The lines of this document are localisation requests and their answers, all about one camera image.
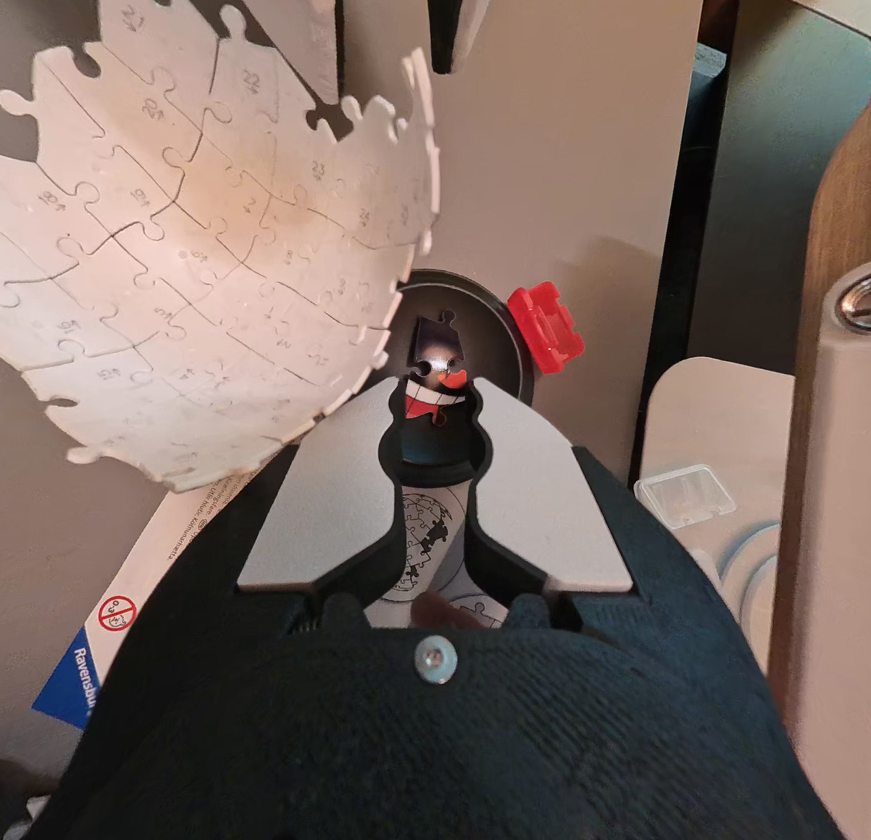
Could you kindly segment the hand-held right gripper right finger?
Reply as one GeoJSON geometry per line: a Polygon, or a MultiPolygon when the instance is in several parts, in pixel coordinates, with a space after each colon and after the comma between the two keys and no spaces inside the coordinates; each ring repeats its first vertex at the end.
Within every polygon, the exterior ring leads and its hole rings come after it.
{"type": "Polygon", "coordinates": [[[633,579],[572,443],[484,377],[469,389],[466,570],[495,601],[628,595],[633,579]]]}

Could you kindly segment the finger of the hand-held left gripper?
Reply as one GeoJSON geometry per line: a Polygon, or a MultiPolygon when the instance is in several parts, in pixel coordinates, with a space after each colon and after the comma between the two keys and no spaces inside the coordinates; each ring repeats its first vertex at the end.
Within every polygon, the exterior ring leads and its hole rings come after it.
{"type": "Polygon", "coordinates": [[[435,73],[456,73],[467,61],[490,1],[427,0],[435,73]]]}
{"type": "Polygon", "coordinates": [[[343,0],[290,0],[282,48],[299,77],[325,104],[343,89],[343,0]]]}

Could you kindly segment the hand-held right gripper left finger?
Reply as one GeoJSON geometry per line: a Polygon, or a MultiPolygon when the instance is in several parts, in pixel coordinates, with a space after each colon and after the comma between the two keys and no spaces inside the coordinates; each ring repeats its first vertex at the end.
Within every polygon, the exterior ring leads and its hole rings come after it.
{"type": "Polygon", "coordinates": [[[300,442],[237,580],[362,607],[401,577],[401,380],[387,377],[300,442]]]}

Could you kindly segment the puzzle piece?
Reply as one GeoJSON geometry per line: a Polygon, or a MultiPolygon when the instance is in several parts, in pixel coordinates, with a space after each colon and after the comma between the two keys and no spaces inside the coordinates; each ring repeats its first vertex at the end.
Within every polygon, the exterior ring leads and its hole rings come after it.
{"type": "Polygon", "coordinates": [[[433,425],[445,425],[445,410],[465,399],[469,379],[454,320],[450,310],[441,312],[438,320],[417,317],[405,392],[408,420],[430,417],[433,425]]]}

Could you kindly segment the black round ball stand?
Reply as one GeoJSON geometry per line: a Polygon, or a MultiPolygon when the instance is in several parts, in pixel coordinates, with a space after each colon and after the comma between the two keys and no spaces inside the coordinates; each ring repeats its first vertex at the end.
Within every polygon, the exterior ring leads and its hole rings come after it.
{"type": "MultiPolygon", "coordinates": [[[[408,378],[417,317],[438,320],[441,312],[450,310],[455,312],[453,326],[463,346],[467,389],[473,379],[485,377],[532,405],[534,360],[507,306],[495,295],[469,278],[434,269],[413,271],[399,291],[401,303],[390,323],[386,363],[371,373],[365,390],[388,376],[408,378]]],[[[445,414],[442,426],[433,425],[430,417],[406,418],[398,468],[404,486],[454,486],[473,477],[473,440],[465,399],[449,406],[445,414]]]]}

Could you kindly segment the partly built white puzzle ball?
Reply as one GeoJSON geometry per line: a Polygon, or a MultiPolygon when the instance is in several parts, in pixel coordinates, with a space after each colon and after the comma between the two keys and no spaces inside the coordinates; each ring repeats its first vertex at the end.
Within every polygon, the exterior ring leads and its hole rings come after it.
{"type": "Polygon", "coordinates": [[[386,363],[440,211],[428,52],[408,117],[323,103],[290,0],[217,31],[190,0],[96,0],[82,53],[34,53],[33,161],[2,156],[2,361],[73,445],[175,493],[259,469],[386,363]]]}

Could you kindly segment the folded puzzle instruction leaflet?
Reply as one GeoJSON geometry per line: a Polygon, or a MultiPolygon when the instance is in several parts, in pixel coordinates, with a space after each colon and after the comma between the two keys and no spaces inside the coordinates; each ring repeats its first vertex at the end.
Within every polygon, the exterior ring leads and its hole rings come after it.
{"type": "MultiPolygon", "coordinates": [[[[108,670],[147,599],[192,539],[248,482],[228,478],[164,498],[38,692],[33,710],[85,728],[108,670]]],[[[438,593],[485,628],[501,626],[506,607],[473,584],[463,562],[469,485],[402,488],[406,567],[398,583],[367,608],[374,627],[408,628],[411,603],[425,592],[438,593]]]]}

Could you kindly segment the clear plastic case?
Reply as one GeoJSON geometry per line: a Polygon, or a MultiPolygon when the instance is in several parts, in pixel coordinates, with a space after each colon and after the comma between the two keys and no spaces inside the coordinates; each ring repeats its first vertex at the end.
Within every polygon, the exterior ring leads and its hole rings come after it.
{"type": "Polygon", "coordinates": [[[641,478],[633,490],[642,506],[672,532],[737,509],[731,494],[706,464],[641,478]]]}

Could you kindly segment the red plastic clip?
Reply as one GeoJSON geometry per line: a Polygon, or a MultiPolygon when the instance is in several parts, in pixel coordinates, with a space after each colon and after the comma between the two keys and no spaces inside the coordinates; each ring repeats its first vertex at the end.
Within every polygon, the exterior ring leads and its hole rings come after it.
{"type": "Polygon", "coordinates": [[[507,301],[509,312],[544,375],[560,373],[585,348],[571,312],[560,299],[557,286],[545,281],[530,289],[517,288],[507,301]]]}

